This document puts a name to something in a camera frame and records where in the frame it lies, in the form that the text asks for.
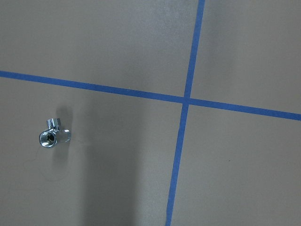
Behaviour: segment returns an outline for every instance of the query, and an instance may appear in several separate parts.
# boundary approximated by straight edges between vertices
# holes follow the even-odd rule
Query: blue tape line
[[[197,60],[198,42],[199,42],[199,38],[200,38],[200,34],[201,34],[204,4],[205,4],[205,0],[198,1],[198,10],[197,10],[196,22],[195,22],[193,38],[192,38],[190,59],[189,59],[186,85],[185,85],[185,91],[184,91],[184,100],[183,100],[181,119],[180,119],[180,126],[179,126],[177,144],[176,144],[175,153],[174,153],[173,171],[172,171],[168,200],[167,200],[165,226],[171,225],[172,216],[173,216],[174,199],[175,199],[175,193],[176,193],[176,188],[177,188],[180,161],[181,161],[182,148],[183,148],[183,141],[184,141],[184,135],[185,135],[186,120],[187,120],[187,114],[188,114],[188,108],[189,108],[189,98],[190,98],[190,94],[191,94],[194,69],[195,69],[195,64],[196,64],[196,60]]]
[[[187,98],[190,97],[191,89],[192,89],[193,75],[194,75],[194,69],[195,69],[197,53],[198,53],[198,42],[199,42],[199,38],[201,35],[204,4],[205,4],[205,0],[198,1],[197,17],[196,17],[196,23],[194,26],[190,58],[189,58],[189,65],[188,65],[187,78],[186,78],[186,86],[185,86],[185,91],[184,91],[184,97],[187,97]]]
[[[33,82],[40,82],[45,84],[52,84],[58,86],[66,86],[78,89],[88,89],[93,91],[99,92],[106,92],[106,93],[113,93],[113,94],[120,94],[132,97],[141,97],[147,99],[154,99],[154,100],[162,100],[168,102],[175,102],[175,103],[188,103],[190,105],[195,106],[202,106],[202,107],[210,107],[210,108],[217,108],[223,109],[228,111],[235,111],[235,112],[243,112],[243,113],[250,113],[250,114],[259,114],[283,119],[290,119],[290,120],[298,120],[301,121],[301,114],[297,113],[290,113],[290,112],[282,112],[282,111],[275,111],[269,110],[264,108],[257,108],[257,107],[249,107],[249,106],[242,106],[242,105],[234,105],[234,104],[227,104],[209,100],[199,100],[193,98],[183,98],[159,93],[150,93],[132,89],[122,89],[110,86],[102,86],[102,85],[95,85],[90,83],[83,83],[77,81],[69,81],[69,80],[61,80],[61,79],[53,79],[48,77],[41,77],[41,76],[34,76],[34,75],[27,75],[27,74],[20,74],[20,73],[13,73],[13,72],[5,72],[0,71],[0,77],[3,78],[10,78],[10,79],[18,79],[24,81],[33,81]]]
[[[259,114],[259,115],[266,115],[271,117],[301,121],[301,114],[290,113],[290,112],[281,112],[281,111],[275,111],[275,110],[269,110],[269,109],[263,109],[257,107],[233,105],[233,104],[220,103],[220,102],[208,101],[208,100],[198,100],[198,99],[189,99],[189,104],[202,106],[202,107],[223,109],[228,111]]]
[[[171,181],[170,181],[169,194],[168,194],[168,200],[167,200],[165,226],[171,225],[171,220],[172,220],[172,216],[173,216],[174,199],[175,199],[175,192],[176,192],[177,182],[178,182],[178,175],[179,175],[180,161],[181,161],[182,148],[183,148],[183,142],[184,142],[184,134],[185,134],[188,108],[189,108],[189,104],[185,103],[182,105],[180,126],[179,126],[177,144],[176,144],[175,153],[174,153],[173,171],[171,174]]]
[[[132,90],[132,89],[116,88],[116,87],[110,87],[110,86],[95,85],[95,84],[78,82],[78,81],[54,79],[54,78],[48,78],[48,77],[28,75],[28,74],[0,71],[0,77],[25,80],[25,81],[34,81],[34,82],[40,82],[40,83],[46,83],[46,84],[52,84],[52,85],[58,85],[58,86],[66,86],[66,87],[72,87],[72,88],[78,88],[78,89],[88,89],[88,90],[93,90],[93,91],[121,94],[121,95],[132,96],[132,97],[142,97],[142,98],[148,98],[148,99],[154,99],[154,100],[163,100],[163,101],[169,101],[169,102],[175,102],[175,103],[183,102],[183,97],[177,97],[177,96],[172,96],[172,95],[144,92],[144,91],[138,91],[138,90]]]

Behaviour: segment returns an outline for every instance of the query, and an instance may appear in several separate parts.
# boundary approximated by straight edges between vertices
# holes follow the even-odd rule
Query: pipe fitting
[[[58,143],[69,142],[71,140],[71,132],[68,129],[60,129],[61,120],[48,119],[47,130],[41,132],[39,136],[40,144],[43,147],[51,148]]]

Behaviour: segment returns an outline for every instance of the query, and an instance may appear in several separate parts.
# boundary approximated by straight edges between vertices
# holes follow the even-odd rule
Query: gray floor
[[[183,96],[197,0],[2,1],[0,70]],[[192,98],[301,113],[301,4],[207,0]],[[0,78],[0,225],[165,225],[181,104]],[[40,147],[60,117],[69,144]],[[299,121],[190,106],[172,225],[299,226]]]

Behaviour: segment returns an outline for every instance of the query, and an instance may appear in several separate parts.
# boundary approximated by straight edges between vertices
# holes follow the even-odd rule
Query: fitting opening
[[[53,147],[56,144],[56,136],[54,132],[44,131],[40,134],[40,144],[43,147]]]

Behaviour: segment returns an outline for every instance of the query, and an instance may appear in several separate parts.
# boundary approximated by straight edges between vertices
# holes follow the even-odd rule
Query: threaded end
[[[48,119],[46,121],[48,129],[55,129],[59,130],[59,127],[61,126],[61,120],[58,119]]]

